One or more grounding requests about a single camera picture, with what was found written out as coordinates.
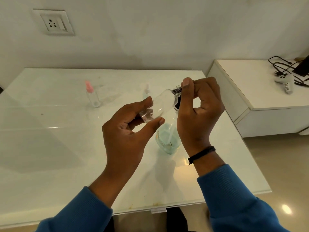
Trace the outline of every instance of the person's right hand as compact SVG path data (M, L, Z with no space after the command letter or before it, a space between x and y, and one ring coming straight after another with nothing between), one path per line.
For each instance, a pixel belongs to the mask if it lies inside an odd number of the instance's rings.
M177 130L183 147L191 157L211 146L210 133L225 108L214 77L196 81L185 78L181 86ZM193 99L196 97L201 100L199 108L193 108Z

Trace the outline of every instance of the tiled floor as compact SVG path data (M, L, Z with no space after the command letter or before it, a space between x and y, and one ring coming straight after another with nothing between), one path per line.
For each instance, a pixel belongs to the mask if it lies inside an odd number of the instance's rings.
M277 213L281 224L293 232L309 229L309 135L274 135L246 138L254 159L272 188L272 193L259 195ZM208 232L206 204L181 207L189 230ZM166 215L150 212L115 216L116 232L166 231ZM29 232L36 226L1 232Z

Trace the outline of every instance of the small bottle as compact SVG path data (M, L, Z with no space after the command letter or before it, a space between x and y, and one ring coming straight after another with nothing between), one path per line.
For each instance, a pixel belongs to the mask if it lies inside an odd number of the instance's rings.
M177 104L177 98L181 95L182 88L180 86L175 89L166 89L158 97L152 100L151 107L144 109L139 114L141 118L148 123L149 121L161 117Z
M174 106L175 114L170 118L166 118L165 123L158 128L155 140L159 147L169 155L174 154L181 145L181 140L177 131L177 117L180 106L180 98Z
M97 92L92 87L90 81L86 80L85 84L86 84L86 94L87 94L89 101L91 102L91 105L93 105L94 107L99 107L101 103L98 98Z
M149 96L151 96L151 95L150 95L149 84L146 84L146 85L145 85L145 88L144 88L144 90L143 90L143 100L144 100L145 98L148 98Z

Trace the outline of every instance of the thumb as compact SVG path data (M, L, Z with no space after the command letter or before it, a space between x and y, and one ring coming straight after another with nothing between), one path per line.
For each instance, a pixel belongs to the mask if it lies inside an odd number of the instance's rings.
M181 100L179 106L179 113L189 113L193 111L193 99L194 99L194 83L189 77L185 78L181 83Z
M148 122L140 131L138 131L136 134L141 138L142 141L145 141L147 143L149 139L154 135L154 133L157 131L157 129L163 125L165 122L165 119L162 117L158 117L150 122Z

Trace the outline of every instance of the white table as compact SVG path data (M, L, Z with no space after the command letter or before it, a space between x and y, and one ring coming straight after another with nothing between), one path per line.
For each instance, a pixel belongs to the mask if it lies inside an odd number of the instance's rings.
M274 81L274 71L267 60L215 60L207 75L217 79L225 109L242 137L309 134L303 131L309 127L309 88L294 85L289 95Z
M23 70L0 95L0 226L37 223L57 214L104 169L101 126L122 105L141 100L143 83L149 82L158 95L185 77L204 75L175 70ZM85 80L97 87L101 107L90 105ZM253 193L270 191L226 112L211 133L211 143ZM114 214L202 203L197 177L182 146L168 155L152 137L113 204Z

